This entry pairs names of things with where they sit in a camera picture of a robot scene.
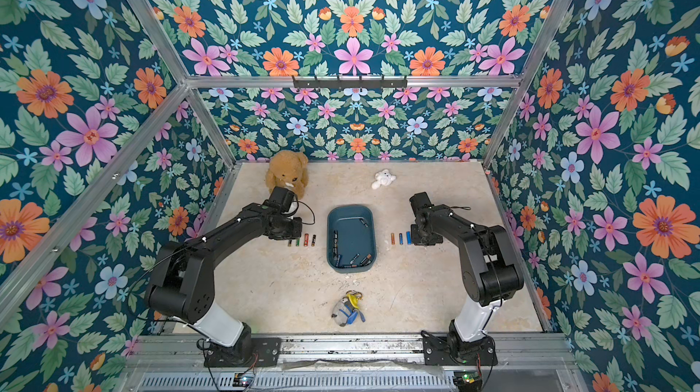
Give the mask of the teal plastic storage box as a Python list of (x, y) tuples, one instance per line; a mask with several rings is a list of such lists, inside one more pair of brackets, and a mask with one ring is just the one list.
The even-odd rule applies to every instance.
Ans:
[(326, 261), (337, 273), (368, 271), (377, 259), (372, 211), (364, 205), (335, 207), (327, 217)]

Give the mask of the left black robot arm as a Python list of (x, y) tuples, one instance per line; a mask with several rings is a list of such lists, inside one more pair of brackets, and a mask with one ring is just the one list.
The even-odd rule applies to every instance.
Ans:
[(217, 304), (215, 270), (229, 256), (259, 237), (274, 241), (301, 237), (302, 219), (293, 215), (298, 198), (276, 187), (262, 203), (251, 203), (225, 224), (185, 242), (169, 242), (156, 258), (145, 301), (150, 309), (174, 317), (221, 348), (243, 346), (250, 327)]

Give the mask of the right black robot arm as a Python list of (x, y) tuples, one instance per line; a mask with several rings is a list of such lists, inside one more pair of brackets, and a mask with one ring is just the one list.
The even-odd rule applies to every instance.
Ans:
[(445, 204), (433, 204), (426, 193), (409, 199), (415, 222), (413, 244), (436, 246), (451, 242), (459, 252), (460, 275), (468, 298), (450, 323), (448, 348), (466, 351), (487, 340), (490, 319), (524, 286), (516, 251), (500, 225), (476, 224)]

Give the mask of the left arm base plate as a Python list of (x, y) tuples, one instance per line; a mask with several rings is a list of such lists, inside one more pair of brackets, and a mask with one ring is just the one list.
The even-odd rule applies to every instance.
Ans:
[(282, 339), (276, 337), (244, 337), (234, 346), (209, 344), (204, 350), (206, 368), (257, 368), (276, 366), (281, 354)]

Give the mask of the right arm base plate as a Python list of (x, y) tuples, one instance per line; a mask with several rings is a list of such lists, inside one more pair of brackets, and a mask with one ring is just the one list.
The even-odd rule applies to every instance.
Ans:
[(489, 335), (474, 342), (462, 341), (456, 332), (439, 337), (428, 331), (420, 333), (427, 366), (496, 366), (495, 341)]

